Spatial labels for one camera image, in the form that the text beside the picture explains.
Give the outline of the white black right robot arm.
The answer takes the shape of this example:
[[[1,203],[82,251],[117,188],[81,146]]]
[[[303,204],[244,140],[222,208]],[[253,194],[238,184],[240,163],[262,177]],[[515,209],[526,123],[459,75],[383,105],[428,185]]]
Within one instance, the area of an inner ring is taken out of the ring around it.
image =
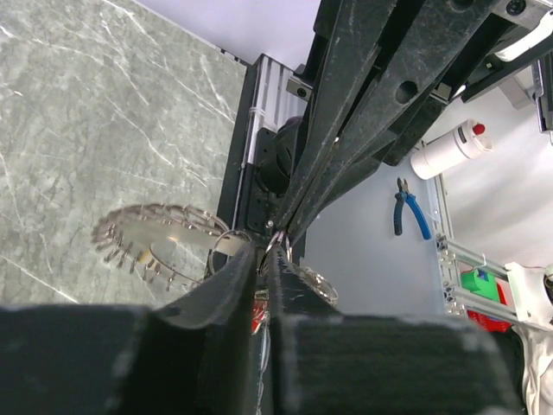
[[[549,1],[324,1],[299,94],[306,111],[257,166],[270,228],[316,215],[400,164],[455,98],[475,99],[552,49]]]

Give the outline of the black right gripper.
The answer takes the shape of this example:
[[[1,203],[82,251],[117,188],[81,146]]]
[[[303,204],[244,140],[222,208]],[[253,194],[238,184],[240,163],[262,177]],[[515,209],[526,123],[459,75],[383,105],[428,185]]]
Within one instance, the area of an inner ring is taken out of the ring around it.
[[[526,29],[525,1],[323,1],[302,80],[303,117],[287,128],[289,188],[276,228],[299,239],[363,177],[396,164],[455,92],[472,99],[552,49],[552,12]]]

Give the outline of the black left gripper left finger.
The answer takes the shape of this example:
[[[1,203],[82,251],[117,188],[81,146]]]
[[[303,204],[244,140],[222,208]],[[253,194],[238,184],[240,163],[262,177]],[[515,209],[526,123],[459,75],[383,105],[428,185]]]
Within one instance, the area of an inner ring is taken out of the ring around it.
[[[4,414],[243,414],[257,250],[151,310],[1,309]]]

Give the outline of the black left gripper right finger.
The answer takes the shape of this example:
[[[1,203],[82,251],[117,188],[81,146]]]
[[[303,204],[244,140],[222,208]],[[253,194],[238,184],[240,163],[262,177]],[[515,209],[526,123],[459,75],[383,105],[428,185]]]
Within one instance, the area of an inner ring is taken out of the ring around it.
[[[341,314],[267,256],[276,414],[519,414],[497,342],[453,316]]]

